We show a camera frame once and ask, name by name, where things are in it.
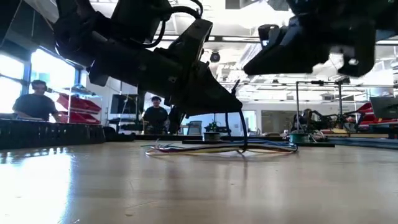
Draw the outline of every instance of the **metal pole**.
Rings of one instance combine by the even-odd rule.
[[[139,105],[140,101],[138,98],[138,94],[136,95],[136,130],[139,129],[139,109],[138,109],[138,105]]]
[[[297,130],[300,129],[299,123],[299,113],[300,113],[300,102],[299,102],[299,82],[296,82],[296,103],[297,103],[297,116],[296,116],[296,123],[297,123]]]
[[[338,104],[340,107],[340,115],[343,115],[343,99],[341,98],[341,84],[338,84]]]
[[[300,83],[303,83],[303,85],[299,85],[302,87],[308,87],[308,86],[313,86],[313,85],[318,85],[318,84],[312,84],[311,82],[304,82],[301,81]],[[323,82],[324,87],[337,87],[338,85],[335,82]],[[235,85],[233,82],[220,82],[221,85]],[[250,86],[294,86],[294,83],[280,83],[280,84],[274,84],[274,83],[239,83],[238,86],[242,85],[250,85]],[[355,88],[382,88],[382,87],[393,87],[393,85],[354,85],[354,84],[344,84],[341,85],[341,87],[355,87]]]
[[[341,83],[338,84],[338,106],[339,106],[339,114],[340,114],[340,118],[341,120],[343,120],[343,99],[341,98]],[[344,128],[344,123],[340,124],[340,129]]]
[[[68,120],[67,123],[70,123],[70,116],[71,116],[71,112],[70,112],[70,107],[71,107],[71,103],[72,103],[72,87],[69,88],[69,96],[68,96]]]
[[[102,105],[103,105],[102,96],[100,96],[100,100],[101,100],[101,110],[99,111],[99,125],[102,124]],[[106,118],[105,124],[108,121],[108,114],[106,115],[106,117],[107,118]]]
[[[355,107],[355,111],[356,111],[356,101],[354,99],[354,107]],[[355,120],[358,122],[358,113],[355,113]]]

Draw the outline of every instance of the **black t-shirt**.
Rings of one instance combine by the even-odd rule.
[[[23,112],[33,118],[48,121],[49,114],[58,113],[55,103],[45,95],[28,94],[20,96],[12,108],[14,111]]]
[[[167,120],[167,110],[163,107],[154,108],[151,106],[145,111],[145,115],[143,117],[144,121],[148,121],[152,126],[164,126],[165,121]]]

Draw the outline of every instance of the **machine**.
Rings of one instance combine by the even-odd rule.
[[[213,78],[208,63],[200,61],[213,24],[201,18],[199,1],[192,1],[199,12],[171,7],[168,0],[119,0],[108,19],[89,0],[57,0],[57,50],[86,66],[94,84],[104,86],[111,76],[137,86],[141,96],[150,91],[164,97],[166,105],[174,105],[174,130],[184,115],[241,111],[242,103]],[[339,72],[360,77],[373,67],[375,41],[397,34],[397,1],[287,3],[295,16],[286,27],[259,28],[263,50],[244,67],[248,75],[310,73],[330,52],[338,52],[345,63]],[[188,13],[195,22],[167,49],[148,50],[162,40],[165,22],[175,12]],[[159,24],[159,37],[153,41]]]
[[[258,28],[263,49],[244,66],[248,75],[312,73],[335,52],[344,60],[338,72],[360,77],[373,68],[376,41],[397,35],[398,1],[286,1],[295,16]]]
[[[57,0],[59,19],[54,25],[60,55],[88,68],[91,83],[105,86],[113,77],[165,98],[173,107],[170,121],[177,130],[181,116],[238,112],[242,103],[213,77],[209,63],[200,61],[203,43],[213,24],[200,12],[171,7],[168,0],[119,0],[110,19],[96,12],[89,0]],[[165,23],[175,12],[185,12],[195,22],[168,49],[156,48]],[[162,28],[153,42],[159,24]]]

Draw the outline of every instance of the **security camera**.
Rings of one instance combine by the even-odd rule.
[[[210,62],[212,63],[217,63],[220,61],[220,54],[218,53],[218,51],[213,51],[210,55]]]

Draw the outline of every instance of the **black cable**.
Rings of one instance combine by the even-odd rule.
[[[166,21],[162,21],[162,28],[160,28],[160,33],[155,42],[150,43],[150,44],[142,44],[145,48],[153,48],[156,47],[160,41],[162,41],[164,33],[166,31]]]
[[[187,7],[187,6],[174,6],[171,9],[158,9],[160,14],[173,14],[176,12],[184,12],[187,13],[191,16],[193,16],[195,19],[201,19],[201,15],[196,12],[196,10]]]
[[[229,140],[232,141],[231,130],[229,130],[229,123],[228,123],[228,112],[225,113],[225,126],[226,126],[226,131],[228,133]]]
[[[242,128],[243,128],[243,148],[242,148],[242,152],[240,152],[240,153],[244,153],[248,149],[248,131],[246,129],[246,122],[244,120],[244,116],[243,116],[242,110],[239,111],[239,115],[241,117]]]
[[[234,96],[236,95],[236,88],[238,87],[240,81],[241,81],[240,79],[236,80],[234,87],[232,87],[231,94]],[[229,123],[228,123],[228,112],[225,113],[225,126],[229,140],[232,141],[231,131],[229,130]]]
[[[203,5],[201,4],[201,2],[199,0],[191,0],[191,2],[194,2],[199,6],[200,16],[202,16],[203,15]]]

